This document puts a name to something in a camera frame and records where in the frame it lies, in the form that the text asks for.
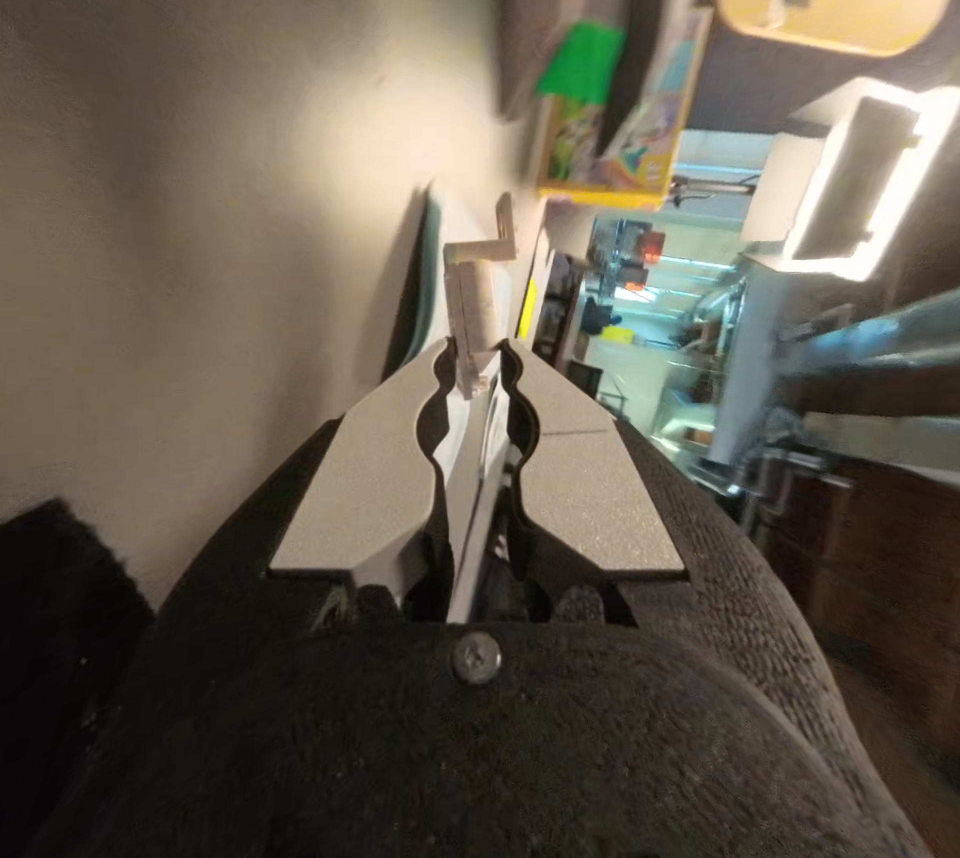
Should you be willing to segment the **black light stand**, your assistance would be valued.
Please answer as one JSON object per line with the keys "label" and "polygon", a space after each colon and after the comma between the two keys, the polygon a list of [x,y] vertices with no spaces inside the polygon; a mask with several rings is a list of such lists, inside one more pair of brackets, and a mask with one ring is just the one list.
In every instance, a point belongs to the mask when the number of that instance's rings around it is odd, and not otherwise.
{"label": "black light stand", "polygon": [[759,175],[752,175],[747,180],[731,181],[677,174],[671,180],[668,200],[679,208],[686,201],[702,201],[716,196],[752,197],[757,192],[759,178]]}

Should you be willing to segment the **metal storage shelf rack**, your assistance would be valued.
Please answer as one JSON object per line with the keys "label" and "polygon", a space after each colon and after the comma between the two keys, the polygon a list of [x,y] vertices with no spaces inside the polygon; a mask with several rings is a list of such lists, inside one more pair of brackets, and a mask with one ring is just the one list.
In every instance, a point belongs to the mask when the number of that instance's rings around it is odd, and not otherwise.
{"label": "metal storage shelf rack", "polygon": [[596,275],[598,295],[611,298],[617,289],[643,292],[651,268],[663,256],[665,242],[666,235],[651,222],[596,219],[587,258]]}

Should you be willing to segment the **silver corrugated air duct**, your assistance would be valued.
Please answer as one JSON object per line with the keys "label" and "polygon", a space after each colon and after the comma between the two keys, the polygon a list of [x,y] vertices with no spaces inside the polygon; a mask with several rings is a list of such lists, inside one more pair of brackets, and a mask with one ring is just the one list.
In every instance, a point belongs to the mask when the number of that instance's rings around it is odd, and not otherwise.
{"label": "silver corrugated air duct", "polygon": [[805,338],[777,361],[783,377],[953,367],[959,363],[959,289]]}
{"label": "silver corrugated air duct", "polygon": [[815,448],[875,464],[959,470],[957,417],[809,413],[799,436]]}

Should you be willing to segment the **white lego brick model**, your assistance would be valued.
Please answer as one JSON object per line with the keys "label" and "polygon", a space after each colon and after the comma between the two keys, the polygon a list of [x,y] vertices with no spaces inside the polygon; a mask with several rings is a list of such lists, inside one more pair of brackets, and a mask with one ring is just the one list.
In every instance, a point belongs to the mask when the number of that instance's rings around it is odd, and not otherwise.
{"label": "white lego brick model", "polygon": [[443,245],[443,285],[455,346],[457,388],[464,400],[489,389],[486,369],[498,354],[507,327],[498,299],[497,272],[519,255],[514,199],[506,191],[495,206],[496,236]]}

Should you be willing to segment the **green plastic bin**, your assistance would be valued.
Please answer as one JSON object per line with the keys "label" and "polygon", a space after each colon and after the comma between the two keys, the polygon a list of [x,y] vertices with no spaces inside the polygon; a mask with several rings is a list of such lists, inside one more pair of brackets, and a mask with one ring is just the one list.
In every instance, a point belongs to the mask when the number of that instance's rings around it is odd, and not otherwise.
{"label": "green plastic bin", "polygon": [[580,21],[568,30],[535,93],[589,106],[606,104],[625,43],[623,27]]}

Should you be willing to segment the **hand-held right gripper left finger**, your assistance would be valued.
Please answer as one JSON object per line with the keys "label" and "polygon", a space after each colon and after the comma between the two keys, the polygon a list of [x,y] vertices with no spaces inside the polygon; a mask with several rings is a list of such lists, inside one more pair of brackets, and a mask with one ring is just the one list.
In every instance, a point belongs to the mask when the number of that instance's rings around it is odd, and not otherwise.
{"label": "hand-held right gripper left finger", "polygon": [[450,338],[429,345],[340,421],[273,554],[271,576],[380,587],[401,604],[443,569],[455,379]]}

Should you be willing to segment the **yellow lego set box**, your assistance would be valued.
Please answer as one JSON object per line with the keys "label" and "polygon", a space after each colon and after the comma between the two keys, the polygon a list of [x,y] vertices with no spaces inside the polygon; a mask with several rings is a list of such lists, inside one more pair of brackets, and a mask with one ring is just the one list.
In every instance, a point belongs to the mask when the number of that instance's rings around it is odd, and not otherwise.
{"label": "yellow lego set box", "polygon": [[548,114],[536,177],[540,196],[646,211],[663,205],[713,19],[710,7],[690,12],[605,150],[599,133],[613,108],[610,95],[603,106],[541,95]]}

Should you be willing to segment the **white studio light panel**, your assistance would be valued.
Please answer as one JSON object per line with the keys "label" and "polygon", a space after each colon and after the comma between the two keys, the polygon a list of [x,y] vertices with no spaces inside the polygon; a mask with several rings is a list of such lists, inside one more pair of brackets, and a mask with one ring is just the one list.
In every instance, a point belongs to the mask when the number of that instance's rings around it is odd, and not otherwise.
{"label": "white studio light panel", "polygon": [[958,117],[957,85],[856,77],[774,136],[740,237],[790,275],[871,277]]}

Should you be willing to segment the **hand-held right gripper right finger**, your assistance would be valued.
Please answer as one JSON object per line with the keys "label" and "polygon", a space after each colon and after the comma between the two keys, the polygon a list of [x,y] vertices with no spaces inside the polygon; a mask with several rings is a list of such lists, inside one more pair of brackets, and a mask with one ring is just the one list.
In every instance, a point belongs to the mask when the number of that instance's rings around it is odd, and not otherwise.
{"label": "hand-held right gripper right finger", "polygon": [[514,339],[500,347],[509,399],[507,547],[514,576],[556,604],[686,579],[681,553],[614,416]]}

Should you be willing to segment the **open instruction booklet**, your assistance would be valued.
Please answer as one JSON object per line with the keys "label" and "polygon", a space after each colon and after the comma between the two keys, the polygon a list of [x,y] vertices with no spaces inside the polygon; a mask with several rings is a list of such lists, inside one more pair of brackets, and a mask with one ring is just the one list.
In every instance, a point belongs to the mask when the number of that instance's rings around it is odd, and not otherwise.
{"label": "open instruction booklet", "polygon": [[[390,331],[380,378],[386,381],[432,343],[451,338],[444,283],[444,244],[493,238],[497,231],[483,228],[450,195],[430,184],[416,187],[406,207],[395,255],[403,267],[396,315]],[[517,261],[496,273],[498,299],[507,327],[504,340],[516,333],[511,314],[513,274]],[[448,398],[450,432],[437,452],[443,468],[448,549],[452,561],[446,620],[474,621],[485,558],[496,532],[496,507],[505,489],[507,466],[506,419],[508,399],[500,377],[500,352],[486,369],[488,390],[464,400],[455,379]]]}

